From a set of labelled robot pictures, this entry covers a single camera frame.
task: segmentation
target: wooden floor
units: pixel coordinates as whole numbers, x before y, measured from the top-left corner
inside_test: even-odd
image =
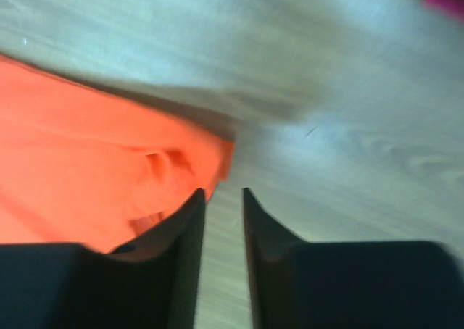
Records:
[[[198,328],[250,328],[244,186],[311,241],[464,257],[464,25],[421,0],[0,0],[0,51],[240,120]]]

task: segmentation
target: orange fabric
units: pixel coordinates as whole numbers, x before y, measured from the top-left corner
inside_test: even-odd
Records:
[[[0,56],[0,243],[109,251],[225,179],[233,144]]]

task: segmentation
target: orange shirt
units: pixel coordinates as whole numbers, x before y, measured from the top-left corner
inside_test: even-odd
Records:
[[[107,252],[209,198],[233,144],[189,121],[0,56],[0,243]]]

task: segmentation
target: black object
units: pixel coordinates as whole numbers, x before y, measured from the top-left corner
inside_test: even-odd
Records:
[[[204,209],[198,190],[111,254],[70,243],[0,246],[0,328],[193,328]]]
[[[255,329],[461,329],[464,285],[432,242],[308,243],[244,189]]]

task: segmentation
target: pink object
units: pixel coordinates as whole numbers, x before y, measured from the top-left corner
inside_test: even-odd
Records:
[[[426,3],[443,9],[464,21],[464,0],[426,0]]]

